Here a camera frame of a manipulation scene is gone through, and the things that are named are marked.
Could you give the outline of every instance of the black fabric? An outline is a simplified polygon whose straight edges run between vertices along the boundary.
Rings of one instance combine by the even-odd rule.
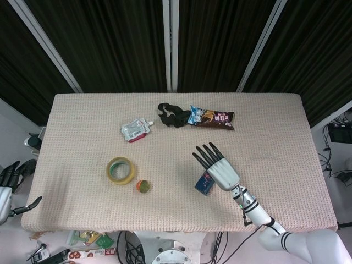
[[[7,1],[0,21],[0,98],[46,125],[55,94],[73,91]]]
[[[243,91],[299,94],[311,126],[352,100],[352,1],[288,1]]]
[[[180,107],[172,106],[169,103],[159,104],[158,109],[163,112],[159,115],[161,122],[163,122],[168,127],[170,125],[174,125],[176,128],[183,127],[185,124],[187,124],[189,116],[191,115],[191,111],[183,111]],[[167,112],[165,110],[167,112],[172,112],[173,114],[167,116]]]
[[[162,1],[26,0],[83,92],[166,92]]]
[[[234,92],[275,0],[180,0],[179,92]]]

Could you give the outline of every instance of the white floor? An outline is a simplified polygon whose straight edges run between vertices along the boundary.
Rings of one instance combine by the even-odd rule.
[[[322,153],[323,137],[321,131],[313,135],[317,151]],[[332,168],[333,171],[339,171],[344,168],[344,160],[346,157],[352,157],[352,145],[348,144],[331,144],[332,149]],[[342,183],[336,179],[328,179],[326,182],[332,199],[335,213],[340,223],[352,222],[352,186],[346,189]],[[31,180],[28,180],[22,189],[14,196],[13,206],[22,206],[27,200],[30,190]],[[352,228],[344,228],[338,231],[350,254],[352,254]],[[0,263],[16,264],[26,263],[28,256],[35,251],[40,243],[47,244],[50,252],[53,254],[68,248],[66,239],[68,231],[48,232],[42,234],[39,240],[30,239],[33,232],[25,231],[20,226],[20,216],[9,218],[7,223],[0,226]],[[225,260],[232,251],[249,235],[249,233],[229,233],[229,241],[226,252],[222,258]],[[205,263],[210,259],[210,252],[215,240],[215,233],[207,234],[201,248],[201,263]],[[111,234],[111,237],[116,241],[117,233]],[[224,235],[222,245],[219,252],[222,252],[226,236]],[[88,263],[118,263],[116,256],[85,258],[76,261],[77,264]],[[262,263],[262,264],[301,264],[304,261],[295,256],[291,256],[285,252],[268,252],[264,250],[254,235],[248,240],[241,249],[227,263]]]

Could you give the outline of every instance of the beige knit tablecloth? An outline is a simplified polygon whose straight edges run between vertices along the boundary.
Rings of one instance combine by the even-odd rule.
[[[235,130],[167,127],[158,104],[234,111]],[[147,137],[124,140],[123,124],[154,121]],[[214,186],[204,196],[194,185],[204,169],[195,146],[213,142],[236,168],[241,185],[287,230],[336,229],[301,98],[284,93],[85,93],[57,95],[42,143],[25,213],[25,229],[242,231],[241,210],[230,192]],[[106,165],[124,156],[135,179],[117,186]],[[136,183],[151,190],[141,194]]]

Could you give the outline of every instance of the robotic arm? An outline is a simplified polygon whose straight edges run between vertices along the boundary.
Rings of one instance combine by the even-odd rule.
[[[286,251],[313,264],[352,264],[352,259],[341,238],[332,230],[287,232],[268,215],[246,187],[239,185],[238,173],[215,145],[211,142],[209,145],[214,152],[203,145],[209,156],[201,148],[196,147],[205,161],[196,153],[193,153],[193,156],[209,172],[221,189],[232,193],[233,199],[242,208],[245,226],[250,224],[246,220],[247,216],[254,225],[266,226],[258,237],[260,244],[265,249]]]

